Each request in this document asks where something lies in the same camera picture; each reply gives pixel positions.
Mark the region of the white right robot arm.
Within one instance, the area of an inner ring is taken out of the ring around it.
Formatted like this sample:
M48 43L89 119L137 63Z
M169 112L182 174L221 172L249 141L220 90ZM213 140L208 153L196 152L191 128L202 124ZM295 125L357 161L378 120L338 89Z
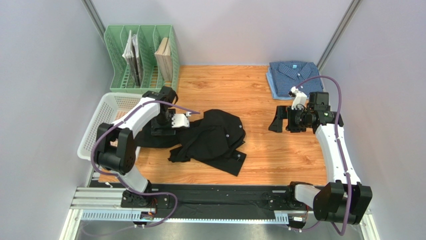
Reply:
M371 187L363 185L351 163L344 140L341 115L332 111L327 92L309 95L293 88L291 105L279 105L269 131L306 132L312 129L319 142L328 183L321 189L310 183L292 181L286 202L290 208L309 207L318 221L358 225L372 198Z

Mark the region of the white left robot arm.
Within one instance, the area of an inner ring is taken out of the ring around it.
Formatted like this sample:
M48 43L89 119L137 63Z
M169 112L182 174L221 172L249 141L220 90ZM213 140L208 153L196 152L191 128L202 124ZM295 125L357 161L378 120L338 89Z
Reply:
M189 121L176 113L179 97L171 87L144 93L128 113L112 123L97 127L90 162L100 174L117 177L128 191L151 195L151 182L135 166L137 149L169 148L177 144L176 134Z

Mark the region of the black long sleeve shirt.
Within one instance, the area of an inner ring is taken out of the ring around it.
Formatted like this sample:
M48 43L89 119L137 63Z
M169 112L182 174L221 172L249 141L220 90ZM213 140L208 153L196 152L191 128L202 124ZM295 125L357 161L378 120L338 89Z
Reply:
M168 160L184 163L194 159L215 169L238 176L247 155L238 150L245 143L246 131L241 119L220 109L204 112L189 128L175 135L154 136L148 123L135 138L138 147L169 148Z

